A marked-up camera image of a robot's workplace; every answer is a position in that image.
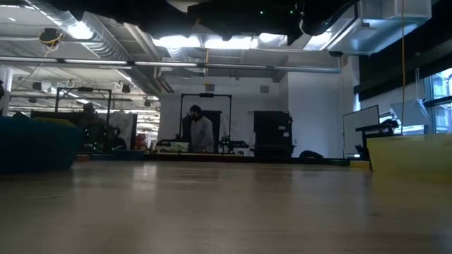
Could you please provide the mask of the yellow plastic bin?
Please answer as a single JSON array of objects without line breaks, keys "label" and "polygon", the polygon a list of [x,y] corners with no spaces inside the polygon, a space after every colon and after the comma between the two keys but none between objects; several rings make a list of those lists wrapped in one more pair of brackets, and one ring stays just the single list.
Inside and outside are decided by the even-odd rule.
[{"label": "yellow plastic bin", "polygon": [[374,172],[452,185],[452,133],[370,138]]}]

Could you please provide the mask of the bright ceiling light panel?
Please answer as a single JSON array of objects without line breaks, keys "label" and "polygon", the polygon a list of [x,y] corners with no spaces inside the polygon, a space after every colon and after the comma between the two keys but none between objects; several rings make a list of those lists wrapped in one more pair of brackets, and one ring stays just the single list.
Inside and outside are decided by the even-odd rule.
[{"label": "bright ceiling light panel", "polygon": [[168,49],[176,49],[181,47],[197,48],[201,47],[199,38],[195,35],[185,37],[182,35],[172,35],[155,39],[152,37],[153,44]]},{"label": "bright ceiling light panel", "polygon": [[230,40],[223,40],[218,36],[207,37],[204,47],[207,49],[250,49],[252,37],[232,37]]}]

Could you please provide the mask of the long ceiling pipe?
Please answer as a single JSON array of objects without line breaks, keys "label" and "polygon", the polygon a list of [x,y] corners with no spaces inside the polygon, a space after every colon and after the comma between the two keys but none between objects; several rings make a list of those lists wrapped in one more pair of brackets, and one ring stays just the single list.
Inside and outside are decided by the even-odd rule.
[{"label": "long ceiling pipe", "polygon": [[170,68],[223,68],[244,69],[253,71],[285,71],[297,73],[327,73],[339,74],[340,68],[324,68],[312,66],[269,66],[238,63],[196,63],[196,62],[171,62],[171,61],[125,61],[125,60],[94,60],[94,59],[64,59],[47,57],[26,56],[0,56],[0,61],[38,64],[79,64],[93,66],[149,66]]}]

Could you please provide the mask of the black backdrop panel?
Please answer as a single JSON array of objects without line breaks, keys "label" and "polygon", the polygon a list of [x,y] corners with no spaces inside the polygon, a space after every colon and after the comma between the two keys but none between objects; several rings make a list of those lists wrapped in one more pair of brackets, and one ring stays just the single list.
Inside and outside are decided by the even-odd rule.
[{"label": "black backdrop panel", "polygon": [[[213,126],[213,152],[218,152],[218,142],[220,139],[220,125],[221,125],[221,111],[203,111],[203,115],[212,122]],[[182,141],[191,142],[191,123],[192,117],[190,114],[186,114],[182,118]]]}]

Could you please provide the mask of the person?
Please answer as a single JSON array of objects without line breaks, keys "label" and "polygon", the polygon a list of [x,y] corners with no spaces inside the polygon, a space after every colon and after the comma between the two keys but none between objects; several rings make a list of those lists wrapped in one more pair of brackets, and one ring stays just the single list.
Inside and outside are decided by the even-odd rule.
[{"label": "person", "polygon": [[191,146],[194,152],[213,152],[213,124],[198,105],[191,106]]},{"label": "person", "polygon": [[106,123],[101,119],[91,102],[83,105],[83,117],[79,122],[82,130],[81,147],[83,150],[100,151],[105,144]]}]

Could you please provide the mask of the black cabinet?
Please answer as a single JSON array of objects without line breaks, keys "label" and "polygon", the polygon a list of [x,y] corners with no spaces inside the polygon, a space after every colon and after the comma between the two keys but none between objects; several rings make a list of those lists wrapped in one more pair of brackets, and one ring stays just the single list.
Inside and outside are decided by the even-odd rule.
[{"label": "black cabinet", "polygon": [[292,117],[288,111],[255,111],[254,134],[255,157],[292,156]]}]

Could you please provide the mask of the black background machine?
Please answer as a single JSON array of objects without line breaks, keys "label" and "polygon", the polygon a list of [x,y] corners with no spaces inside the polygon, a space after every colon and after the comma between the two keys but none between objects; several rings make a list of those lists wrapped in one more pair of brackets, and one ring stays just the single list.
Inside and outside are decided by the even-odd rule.
[{"label": "black background machine", "polygon": [[223,136],[219,141],[222,154],[235,154],[236,149],[248,149],[249,144],[243,140],[231,140],[231,136]]}]

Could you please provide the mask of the white printed cloth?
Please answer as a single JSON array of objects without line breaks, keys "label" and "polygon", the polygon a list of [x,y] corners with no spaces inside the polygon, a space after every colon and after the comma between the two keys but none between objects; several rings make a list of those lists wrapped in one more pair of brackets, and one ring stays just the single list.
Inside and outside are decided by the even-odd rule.
[{"label": "white printed cloth", "polygon": [[135,145],[137,115],[113,112],[108,118],[108,147],[111,150],[132,150]]}]

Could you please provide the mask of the whiteboard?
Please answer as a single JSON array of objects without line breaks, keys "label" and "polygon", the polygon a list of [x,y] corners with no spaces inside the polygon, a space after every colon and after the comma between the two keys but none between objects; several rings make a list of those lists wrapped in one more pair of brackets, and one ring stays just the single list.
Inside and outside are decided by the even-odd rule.
[{"label": "whiteboard", "polygon": [[355,146],[363,146],[362,131],[357,129],[379,123],[378,105],[343,115],[343,153],[345,157],[354,157],[358,153]]}]

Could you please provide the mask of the window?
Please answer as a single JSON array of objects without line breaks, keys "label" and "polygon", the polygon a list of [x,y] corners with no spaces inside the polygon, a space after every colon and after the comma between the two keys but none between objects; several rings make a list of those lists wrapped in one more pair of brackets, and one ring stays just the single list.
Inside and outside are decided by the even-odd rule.
[{"label": "window", "polygon": [[431,77],[432,99],[441,100],[433,107],[436,133],[452,133],[452,68]]}]

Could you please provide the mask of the blue plastic bin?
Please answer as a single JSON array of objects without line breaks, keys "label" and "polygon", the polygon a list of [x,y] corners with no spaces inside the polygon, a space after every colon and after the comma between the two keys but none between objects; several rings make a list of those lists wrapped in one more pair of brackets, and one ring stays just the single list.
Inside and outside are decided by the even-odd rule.
[{"label": "blue plastic bin", "polygon": [[69,170],[81,130],[31,119],[0,117],[0,175]]}]

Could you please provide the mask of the black aluminium table frame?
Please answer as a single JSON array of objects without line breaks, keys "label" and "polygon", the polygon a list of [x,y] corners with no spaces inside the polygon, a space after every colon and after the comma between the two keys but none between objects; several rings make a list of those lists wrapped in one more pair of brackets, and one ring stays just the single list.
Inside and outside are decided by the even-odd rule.
[{"label": "black aluminium table frame", "polygon": [[252,163],[252,164],[312,164],[331,165],[332,159],[300,159],[292,157],[244,157],[231,154],[190,154],[163,153],[140,154],[137,152],[120,152],[114,155],[112,161],[147,161],[147,162],[216,162],[216,163]]}]

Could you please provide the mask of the silver ventilation duct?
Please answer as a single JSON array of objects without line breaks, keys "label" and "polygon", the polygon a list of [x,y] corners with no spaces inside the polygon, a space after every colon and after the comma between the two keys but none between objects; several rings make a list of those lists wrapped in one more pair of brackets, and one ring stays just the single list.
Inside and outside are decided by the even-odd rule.
[{"label": "silver ventilation duct", "polygon": [[327,46],[344,54],[377,53],[432,17],[432,0],[360,0],[352,22]]}]

